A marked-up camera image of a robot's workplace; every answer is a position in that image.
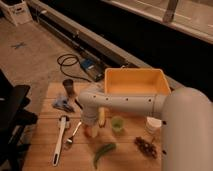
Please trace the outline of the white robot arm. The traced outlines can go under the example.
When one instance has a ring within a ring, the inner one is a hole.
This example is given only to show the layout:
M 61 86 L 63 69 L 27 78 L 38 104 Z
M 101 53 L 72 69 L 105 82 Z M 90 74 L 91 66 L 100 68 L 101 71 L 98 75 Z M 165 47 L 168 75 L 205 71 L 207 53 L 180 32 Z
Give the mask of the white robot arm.
M 97 87 L 78 99 L 86 125 L 94 125 L 98 109 L 149 116 L 162 121 L 162 171 L 213 171 L 213 103 L 201 91 L 184 87 L 163 94 L 105 94 Z

